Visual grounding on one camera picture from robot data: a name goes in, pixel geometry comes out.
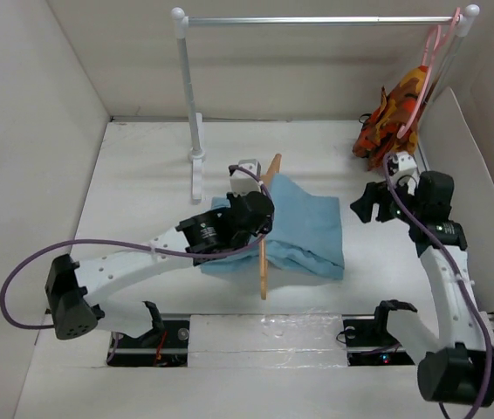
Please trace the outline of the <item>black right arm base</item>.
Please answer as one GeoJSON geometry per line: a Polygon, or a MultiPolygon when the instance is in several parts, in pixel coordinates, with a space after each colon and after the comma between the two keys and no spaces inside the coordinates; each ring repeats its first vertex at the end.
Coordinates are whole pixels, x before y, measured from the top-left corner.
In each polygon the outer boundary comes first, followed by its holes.
{"type": "Polygon", "coordinates": [[[342,315],[341,330],[336,336],[346,349],[349,367],[413,366],[403,346],[388,333],[377,332],[374,316],[342,315]]]}

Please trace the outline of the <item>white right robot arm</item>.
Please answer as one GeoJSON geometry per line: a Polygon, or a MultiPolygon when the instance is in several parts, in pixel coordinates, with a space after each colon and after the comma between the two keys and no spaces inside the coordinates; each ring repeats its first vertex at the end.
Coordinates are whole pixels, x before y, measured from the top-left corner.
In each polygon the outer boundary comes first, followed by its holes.
{"type": "Polygon", "coordinates": [[[364,223],[398,219],[409,227],[436,309],[438,332],[432,333],[413,304],[382,300],[374,310],[372,335],[385,348],[404,348],[417,366],[425,401],[466,405],[473,417],[494,402],[494,346],[466,271],[463,227],[450,218],[453,192],[450,175],[388,170],[384,181],[368,183],[350,208],[364,223]]]}

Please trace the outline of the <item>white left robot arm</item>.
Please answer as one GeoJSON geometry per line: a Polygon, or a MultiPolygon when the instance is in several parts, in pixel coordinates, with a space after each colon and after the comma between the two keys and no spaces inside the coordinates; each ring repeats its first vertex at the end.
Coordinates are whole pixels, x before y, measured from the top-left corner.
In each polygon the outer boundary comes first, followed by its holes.
{"type": "Polygon", "coordinates": [[[119,251],[75,261],[64,254],[51,263],[45,284],[54,331],[72,340],[98,328],[135,338],[143,346],[162,334],[161,315],[149,299],[117,300],[115,293],[166,272],[235,256],[253,237],[271,231],[274,205],[252,191],[227,195],[228,206],[192,216],[148,243],[144,251],[119,251]]]}

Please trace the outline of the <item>light blue trousers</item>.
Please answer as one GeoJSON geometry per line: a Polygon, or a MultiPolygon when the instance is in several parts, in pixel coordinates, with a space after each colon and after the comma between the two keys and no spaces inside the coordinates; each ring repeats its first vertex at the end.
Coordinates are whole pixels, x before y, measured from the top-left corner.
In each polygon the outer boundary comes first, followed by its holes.
{"type": "Polygon", "coordinates": [[[339,198],[311,195],[281,174],[273,176],[269,191],[275,212],[265,237],[267,260],[281,270],[342,280],[339,198]]]}

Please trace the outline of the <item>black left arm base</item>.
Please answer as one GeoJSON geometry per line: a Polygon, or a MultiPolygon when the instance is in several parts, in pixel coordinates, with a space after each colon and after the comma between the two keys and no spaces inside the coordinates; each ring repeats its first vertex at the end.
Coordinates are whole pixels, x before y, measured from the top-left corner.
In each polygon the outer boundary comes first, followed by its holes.
{"type": "Polygon", "coordinates": [[[119,333],[112,337],[106,355],[109,367],[186,367],[189,353],[190,316],[163,314],[164,333],[153,343],[119,333]]]}

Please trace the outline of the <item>wooden clothes hanger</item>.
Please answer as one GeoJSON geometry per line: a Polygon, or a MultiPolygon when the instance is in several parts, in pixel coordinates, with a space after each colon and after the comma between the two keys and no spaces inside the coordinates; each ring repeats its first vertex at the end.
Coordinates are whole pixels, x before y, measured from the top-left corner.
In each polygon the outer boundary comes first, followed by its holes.
{"type": "MultiPolygon", "coordinates": [[[[282,155],[276,154],[272,159],[266,173],[262,176],[262,182],[266,187],[271,185],[274,175],[280,171],[281,160],[282,155]]],[[[268,292],[268,260],[266,257],[266,242],[264,239],[259,243],[259,274],[261,300],[266,300],[268,292]]]]}

